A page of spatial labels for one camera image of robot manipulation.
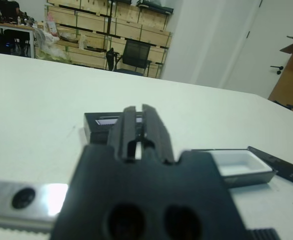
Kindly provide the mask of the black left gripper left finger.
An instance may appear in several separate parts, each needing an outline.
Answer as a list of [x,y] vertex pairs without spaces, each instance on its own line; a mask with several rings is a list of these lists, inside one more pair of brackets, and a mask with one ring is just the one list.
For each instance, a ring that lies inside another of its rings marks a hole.
[[136,108],[126,107],[108,134],[108,145],[114,149],[117,160],[135,160]]

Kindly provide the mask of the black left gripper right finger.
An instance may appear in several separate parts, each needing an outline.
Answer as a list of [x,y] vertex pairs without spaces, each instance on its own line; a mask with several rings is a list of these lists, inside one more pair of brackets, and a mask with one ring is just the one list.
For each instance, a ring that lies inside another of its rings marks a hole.
[[170,134],[156,109],[147,104],[142,105],[142,126],[144,145],[152,147],[162,163],[173,163]]

